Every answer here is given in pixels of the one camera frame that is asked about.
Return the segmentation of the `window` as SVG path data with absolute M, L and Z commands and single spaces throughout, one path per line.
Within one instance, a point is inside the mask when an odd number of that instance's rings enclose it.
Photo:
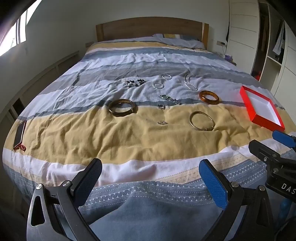
M 26 41 L 26 25 L 40 3 L 41 0 L 34 1 L 22 12 L 17 20 L 15 20 L 12 27 L 5 33 L 3 39 L 1 40 L 1 55 L 16 45 Z

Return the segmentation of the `striped duvet cover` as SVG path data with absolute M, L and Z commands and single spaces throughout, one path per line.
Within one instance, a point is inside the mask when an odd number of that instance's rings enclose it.
M 249 152 L 251 140 L 295 158 L 249 119 L 241 86 L 273 97 L 203 49 L 153 38 L 96 43 L 19 115 L 4 144 L 4 169 L 31 200 L 38 183 L 58 186 L 99 158 L 101 176 L 80 212 L 101 240 L 201 240 L 221 212 L 200 177 L 201 160 L 255 188 L 267 171 Z M 202 90 L 217 94 L 219 104 L 201 101 Z M 136 112 L 113 116 L 108 105 L 117 99 L 134 102 Z M 193 111 L 208 114 L 214 130 L 194 129 Z

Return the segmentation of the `dark olive bangle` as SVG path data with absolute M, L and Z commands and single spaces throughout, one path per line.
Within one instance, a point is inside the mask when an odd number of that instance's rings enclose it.
M 122 117 L 136 112 L 136 105 L 129 99 L 117 99 L 108 105 L 109 112 L 115 117 Z

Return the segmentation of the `thin gold wire bangle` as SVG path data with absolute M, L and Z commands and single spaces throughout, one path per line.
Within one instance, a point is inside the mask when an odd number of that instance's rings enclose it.
M 215 121 L 202 111 L 193 111 L 189 117 L 190 125 L 198 131 L 213 131 Z

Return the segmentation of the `green stone pendant charm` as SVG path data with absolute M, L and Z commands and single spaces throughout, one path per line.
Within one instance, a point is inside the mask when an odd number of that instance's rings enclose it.
M 167 94 L 162 94 L 159 96 L 159 98 L 161 98 L 162 100 L 165 100 L 165 101 L 173 102 L 175 105 L 181 105 L 181 103 L 178 100 L 168 96 Z

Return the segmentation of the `purple tissue box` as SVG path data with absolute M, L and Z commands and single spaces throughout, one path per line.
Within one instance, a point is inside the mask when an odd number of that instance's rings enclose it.
M 231 62 L 233 60 L 233 57 L 231 55 L 225 54 L 224 59 Z

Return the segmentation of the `grey pillow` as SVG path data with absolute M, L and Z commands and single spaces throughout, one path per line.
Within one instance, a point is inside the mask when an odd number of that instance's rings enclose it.
M 185 47 L 190 49 L 206 49 L 205 45 L 189 35 L 180 35 L 180 34 L 154 34 L 154 38 L 156 38 L 159 42 L 173 45 L 176 47 Z

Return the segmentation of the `red jewelry box tray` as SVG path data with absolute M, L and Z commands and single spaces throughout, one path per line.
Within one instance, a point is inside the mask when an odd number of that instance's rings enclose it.
M 285 130 L 280 114 L 268 97 L 246 86 L 241 86 L 240 95 L 254 124 L 272 132 Z

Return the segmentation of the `white wardrobe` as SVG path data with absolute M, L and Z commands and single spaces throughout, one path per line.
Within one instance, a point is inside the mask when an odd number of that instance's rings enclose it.
M 281 23 L 285 43 L 280 56 L 273 52 Z M 230 1 L 228 55 L 279 100 L 295 119 L 295 35 L 267 1 Z

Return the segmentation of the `amber orange bangle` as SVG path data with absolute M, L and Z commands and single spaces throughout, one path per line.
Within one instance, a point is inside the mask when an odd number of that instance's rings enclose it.
M 202 90 L 199 93 L 199 98 L 201 101 L 211 105 L 216 105 L 220 102 L 219 96 L 209 90 Z

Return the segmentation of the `wooden headboard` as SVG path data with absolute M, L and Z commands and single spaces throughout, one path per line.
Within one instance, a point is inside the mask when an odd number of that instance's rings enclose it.
M 149 16 L 96 25 L 97 41 L 147 37 L 153 34 L 181 34 L 196 37 L 208 48 L 209 24 L 193 20 Z

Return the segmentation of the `hanging striped shirt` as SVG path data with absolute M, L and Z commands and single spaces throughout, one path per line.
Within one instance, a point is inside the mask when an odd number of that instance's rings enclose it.
M 281 54 L 281 51 L 283 49 L 283 45 L 285 43 L 284 36 L 285 36 L 285 24 L 284 24 L 284 22 L 282 22 L 281 26 L 280 26 L 280 32 L 278 34 L 278 37 L 276 39 L 276 43 L 273 48 L 273 52 L 274 52 L 274 54 L 276 54 L 276 56 L 280 56 L 280 54 Z

